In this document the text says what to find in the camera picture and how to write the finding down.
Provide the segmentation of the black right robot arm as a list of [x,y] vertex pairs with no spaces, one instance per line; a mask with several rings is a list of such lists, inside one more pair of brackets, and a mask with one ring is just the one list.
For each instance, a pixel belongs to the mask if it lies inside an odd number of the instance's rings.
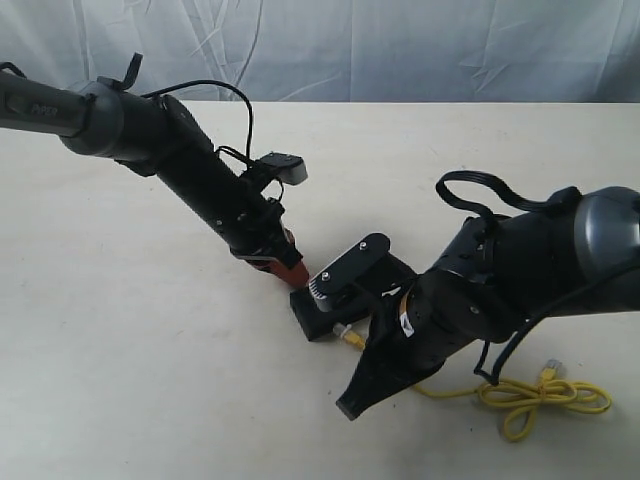
[[551,317],[639,307],[639,195],[620,186],[556,214],[471,217],[425,272],[380,297],[365,349],[337,406],[349,419],[435,374],[473,342],[503,365]]

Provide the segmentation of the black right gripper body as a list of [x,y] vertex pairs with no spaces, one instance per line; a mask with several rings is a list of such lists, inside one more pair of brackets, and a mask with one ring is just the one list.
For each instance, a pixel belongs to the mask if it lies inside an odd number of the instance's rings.
[[495,299],[450,273],[422,275],[382,302],[367,340],[367,378],[404,388],[436,373],[453,354],[495,334]]

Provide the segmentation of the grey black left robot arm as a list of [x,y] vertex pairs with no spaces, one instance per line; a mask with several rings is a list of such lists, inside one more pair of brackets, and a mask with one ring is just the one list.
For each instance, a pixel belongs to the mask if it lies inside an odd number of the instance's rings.
[[1,65],[1,125],[57,136],[72,152],[108,158],[141,177],[158,177],[228,245],[230,253],[290,287],[309,273],[295,238],[282,222],[280,198],[266,198],[271,183],[298,185],[304,160],[270,152],[251,155],[216,146],[174,97],[187,83],[134,94],[142,56],[134,54],[123,79],[100,76],[70,89],[30,80],[13,63]]

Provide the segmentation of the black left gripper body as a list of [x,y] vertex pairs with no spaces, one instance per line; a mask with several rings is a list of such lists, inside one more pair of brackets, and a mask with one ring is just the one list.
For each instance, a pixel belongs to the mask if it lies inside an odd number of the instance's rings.
[[226,146],[215,148],[200,129],[177,129],[174,150],[159,161],[159,179],[228,245],[251,255],[283,236],[281,200],[265,197],[267,169]]

